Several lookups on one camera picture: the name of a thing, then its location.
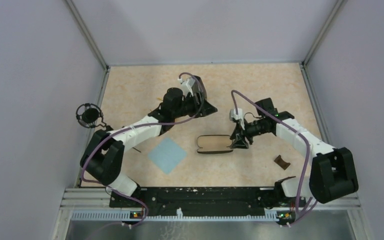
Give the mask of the black metronome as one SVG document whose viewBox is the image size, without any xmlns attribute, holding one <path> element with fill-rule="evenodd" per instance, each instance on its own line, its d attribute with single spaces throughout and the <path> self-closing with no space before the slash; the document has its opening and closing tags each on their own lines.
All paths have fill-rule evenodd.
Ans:
<svg viewBox="0 0 384 240">
<path fill-rule="evenodd" d="M 194 83 L 192 85 L 193 95 L 195 97 L 198 97 L 199 100 L 204 99 L 206 101 L 208 98 L 207 91 L 201 77 L 193 75 L 192 79 L 194 80 Z"/>
</svg>

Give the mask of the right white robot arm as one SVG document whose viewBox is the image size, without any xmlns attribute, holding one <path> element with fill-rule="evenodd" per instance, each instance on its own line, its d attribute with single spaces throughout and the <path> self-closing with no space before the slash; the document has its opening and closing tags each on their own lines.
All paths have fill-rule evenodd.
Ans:
<svg viewBox="0 0 384 240">
<path fill-rule="evenodd" d="M 241 108 L 230 110 L 229 119 L 235 123 L 230 148 L 248 149 L 254 137 L 271 133 L 290 144 L 304 157 L 304 166 L 310 167 L 309 176 L 280 181 L 280 188 L 273 192 L 277 205 L 287 206 L 297 196 L 326 204 L 358 191 L 354 158 L 348 148 L 337 148 L 322 141 L 298 123 L 291 113 L 279 112 L 271 98 L 254 105 L 258 117 L 251 122 L 246 121 Z"/>
</svg>

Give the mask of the black glasses case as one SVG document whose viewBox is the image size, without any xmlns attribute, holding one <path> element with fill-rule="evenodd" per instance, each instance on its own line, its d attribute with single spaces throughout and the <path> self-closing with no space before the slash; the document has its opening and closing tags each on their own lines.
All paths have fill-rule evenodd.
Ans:
<svg viewBox="0 0 384 240">
<path fill-rule="evenodd" d="M 225 134 L 200 135 L 196 144 L 198 147 L 196 151 L 199 154 L 225 154 L 233 151 L 232 140 Z"/>
</svg>

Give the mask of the blue cleaning cloth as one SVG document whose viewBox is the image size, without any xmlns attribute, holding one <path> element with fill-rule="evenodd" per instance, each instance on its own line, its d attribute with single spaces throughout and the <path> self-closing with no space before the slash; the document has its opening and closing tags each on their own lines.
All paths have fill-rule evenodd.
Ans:
<svg viewBox="0 0 384 240">
<path fill-rule="evenodd" d="M 187 152 L 171 138 L 164 138 L 147 156 L 168 175 L 187 156 Z"/>
</svg>

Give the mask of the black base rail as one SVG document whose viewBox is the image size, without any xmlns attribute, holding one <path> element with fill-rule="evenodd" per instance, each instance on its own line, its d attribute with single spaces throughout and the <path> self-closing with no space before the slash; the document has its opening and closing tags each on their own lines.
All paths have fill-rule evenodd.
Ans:
<svg viewBox="0 0 384 240">
<path fill-rule="evenodd" d="M 276 187 L 143 187 L 131 199 L 111 194 L 110 208 L 149 209 L 150 217 L 181 210 L 186 217 L 260 217 L 274 208 L 290 209 L 294 197 Z"/>
</svg>

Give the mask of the black microphone on tripod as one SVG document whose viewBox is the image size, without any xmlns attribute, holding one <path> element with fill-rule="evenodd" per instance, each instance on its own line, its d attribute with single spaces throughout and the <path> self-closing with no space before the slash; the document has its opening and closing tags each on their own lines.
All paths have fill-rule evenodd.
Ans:
<svg viewBox="0 0 384 240">
<path fill-rule="evenodd" d="M 77 122 L 84 128 L 95 129 L 102 127 L 106 132 L 114 130 L 109 124 L 104 122 L 104 114 L 96 104 L 81 104 L 75 114 Z"/>
</svg>

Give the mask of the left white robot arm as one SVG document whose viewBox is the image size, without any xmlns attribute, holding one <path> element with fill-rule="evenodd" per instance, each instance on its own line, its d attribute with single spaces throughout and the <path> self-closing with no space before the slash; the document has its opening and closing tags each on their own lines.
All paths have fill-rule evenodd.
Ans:
<svg viewBox="0 0 384 240">
<path fill-rule="evenodd" d="M 177 119 L 206 117 L 218 109 L 207 101 L 206 93 L 199 90 L 184 94 L 179 88 L 169 88 L 158 107 L 138 122 L 118 130 L 98 130 L 90 140 L 80 166 L 83 173 L 121 194 L 129 207 L 140 202 L 139 185 L 122 173 L 124 153 L 138 144 L 168 132 L 178 124 Z"/>
</svg>

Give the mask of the small brown holder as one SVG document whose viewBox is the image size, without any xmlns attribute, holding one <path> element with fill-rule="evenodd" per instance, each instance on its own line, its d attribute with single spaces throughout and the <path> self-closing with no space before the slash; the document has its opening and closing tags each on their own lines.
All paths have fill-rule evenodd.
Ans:
<svg viewBox="0 0 384 240">
<path fill-rule="evenodd" d="M 286 162 L 281 155 L 278 155 L 274 160 L 274 163 L 276 163 L 280 168 L 283 170 L 286 170 L 291 165 L 289 162 Z"/>
</svg>

